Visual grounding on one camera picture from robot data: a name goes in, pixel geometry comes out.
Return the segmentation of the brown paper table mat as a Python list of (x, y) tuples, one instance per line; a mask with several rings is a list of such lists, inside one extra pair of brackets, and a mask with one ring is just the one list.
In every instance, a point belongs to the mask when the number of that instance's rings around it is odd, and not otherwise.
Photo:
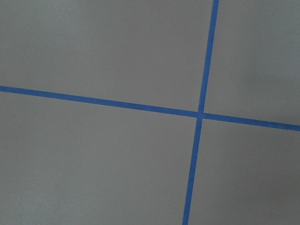
[(297, 0), (3, 0), (3, 225), (297, 225)]

